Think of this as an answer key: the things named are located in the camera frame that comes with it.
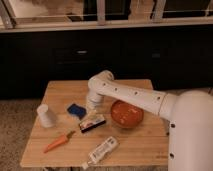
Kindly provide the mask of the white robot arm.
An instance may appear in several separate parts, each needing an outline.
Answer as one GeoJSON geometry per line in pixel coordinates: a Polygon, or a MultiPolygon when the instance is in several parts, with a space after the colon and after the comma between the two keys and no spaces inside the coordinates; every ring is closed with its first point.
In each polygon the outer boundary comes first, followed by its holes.
{"type": "Polygon", "coordinates": [[[105,96],[142,108],[170,122],[168,171],[213,171],[213,96],[197,90],[174,95],[114,81],[104,70],[88,80],[89,109],[105,96]]]}

